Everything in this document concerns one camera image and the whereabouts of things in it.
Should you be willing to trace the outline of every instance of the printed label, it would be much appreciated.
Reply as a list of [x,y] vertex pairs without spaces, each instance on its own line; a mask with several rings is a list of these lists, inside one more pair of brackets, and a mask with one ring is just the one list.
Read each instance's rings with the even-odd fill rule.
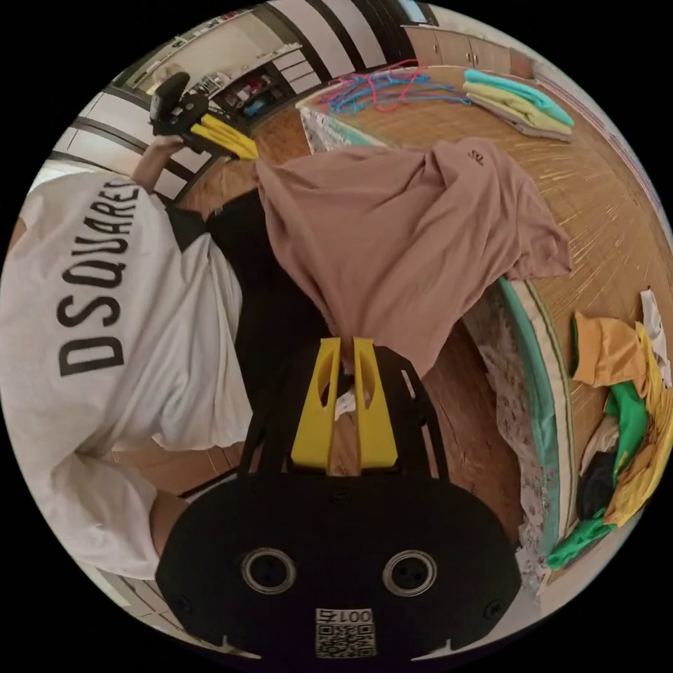
[[315,610],[315,655],[319,659],[376,656],[376,632],[371,609]]

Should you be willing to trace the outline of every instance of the yellow t-shirt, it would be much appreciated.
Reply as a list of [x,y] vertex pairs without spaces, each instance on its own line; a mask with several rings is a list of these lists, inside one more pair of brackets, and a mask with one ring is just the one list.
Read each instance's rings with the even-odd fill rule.
[[652,343],[643,325],[636,333],[647,362],[648,392],[645,405],[651,415],[642,448],[617,480],[617,487],[603,519],[623,526],[652,496],[673,449],[673,388],[664,388]]
[[562,133],[564,135],[570,135],[573,132],[567,124],[553,119],[535,107],[530,101],[510,91],[473,82],[465,82],[463,89],[470,93],[470,97],[476,100],[483,100],[483,102],[489,103],[494,107],[501,108],[505,112],[509,112],[520,118],[524,124],[533,128],[554,131],[555,133]]

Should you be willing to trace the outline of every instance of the white wall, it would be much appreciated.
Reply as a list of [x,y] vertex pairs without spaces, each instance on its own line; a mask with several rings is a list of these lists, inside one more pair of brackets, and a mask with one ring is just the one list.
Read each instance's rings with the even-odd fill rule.
[[[253,14],[244,14],[196,37],[166,59],[159,69],[164,70],[170,64],[178,65],[190,74],[188,86],[192,86],[211,72],[251,65],[258,56],[269,54],[282,45],[283,41],[264,22]],[[149,75],[138,86],[146,90],[153,83]]]
[[603,129],[600,129],[601,132],[606,137],[612,134],[618,140],[618,143],[621,146],[621,149],[623,149],[623,152],[627,156],[628,160],[633,163],[632,170],[634,171],[636,178],[641,182],[645,192],[648,193],[648,197],[650,198],[652,206],[654,207],[654,210],[659,217],[659,220],[664,229],[664,233],[669,241],[669,244],[673,248],[673,233],[671,226],[668,223],[666,214],[664,213],[661,200],[659,199],[654,186],[647,177],[644,166],[640,163],[638,157],[636,156],[631,146],[628,144],[626,138],[624,138],[619,129],[617,129],[617,127],[612,123],[605,111],[601,109],[598,103],[596,103],[596,101],[594,101],[593,98],[591,98],[591,96],[589,96],[589,94],[584,91],[584,89],[571,80],[560,68],[557,68],[553,63],[551,63],[551,61],[544,58],[544,56],[538,54],[527,45],[519,42],[506,33],[503,33],[497,28],[493,28],[493,26],[489,26],[486,23],[482,23],[481,21],[477,21],[476,19],[472,19],[469,16],[459,14],[458,12],[454,12],[450,9],[444,9],[443,7],[437,7],[436,5],[430,5],[430,7],[432,8],[435,17],[437,18],[437,23],[441,28],[455,30],[460,33],[490,40],[491,42],[501,44],[505,47],[517,49],[523,54],[526,54],[535,62],[533,69],[536,76],[540,76],[547,80],[551,80],[553,83],[556,83],[567,93],[576,98],[585,108],[587,108],[589,113],[593,114],[599,121],[599,124],[604,127]]

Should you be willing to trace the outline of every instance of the wooden floor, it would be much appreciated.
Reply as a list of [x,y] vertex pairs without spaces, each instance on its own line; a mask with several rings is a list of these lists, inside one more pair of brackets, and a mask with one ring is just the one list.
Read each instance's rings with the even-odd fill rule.
[[[260,156],[274,163],[310,154],[294,109],[266,122],[255,140]],[[240,161],[215,165],[180,205],[206,215],[254,186],[251,168]],[[481,498],[514,541],[522,521],[519,467],[514,452],[498,434],[495,396],[482,359],[461,323],[425,383],[440,418],[452,482]],[[332,474],[355,473],[355,426],[349,416],[342,416],[336,425],[332,458]],[[160,489],[182,493],[238,465],[240,447],[169,453],[150,444],[133,453],[115,453],[113,459],[136,465]]]

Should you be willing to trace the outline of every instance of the cabinet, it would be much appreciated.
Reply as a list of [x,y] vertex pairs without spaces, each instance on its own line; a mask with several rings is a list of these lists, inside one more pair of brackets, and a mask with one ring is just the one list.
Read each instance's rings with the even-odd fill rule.
[[421,65],[443,65],[434,30],[406,27],[406,31]]
[[478,70],[510,73],[510,50],[499,44],[470,37],[472,66]]
[[442,55],[442,65],[472,67],[472,48],[470,38],[467,35],[448,30],[433,30],[433,33]]
[[533,78],[533,63],[502,45],[450,30],[405,26],[422,66],[456,65],[501,74]]

